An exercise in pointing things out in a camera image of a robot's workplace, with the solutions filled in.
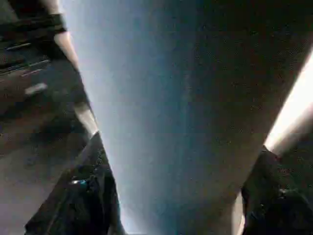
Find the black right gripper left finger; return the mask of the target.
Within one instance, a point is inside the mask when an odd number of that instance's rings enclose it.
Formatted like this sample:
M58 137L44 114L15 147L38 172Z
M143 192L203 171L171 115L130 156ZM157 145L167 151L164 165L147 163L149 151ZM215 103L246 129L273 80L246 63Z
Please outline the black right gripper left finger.
M99 133L25 225L27 235L123 235L115 179Z

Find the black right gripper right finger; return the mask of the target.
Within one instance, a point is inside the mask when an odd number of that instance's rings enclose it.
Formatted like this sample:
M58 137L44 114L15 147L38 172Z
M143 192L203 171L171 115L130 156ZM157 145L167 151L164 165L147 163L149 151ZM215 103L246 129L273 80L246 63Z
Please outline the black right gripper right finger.
M245 235L311 235L313 208L281 166L263 147L242 190Z

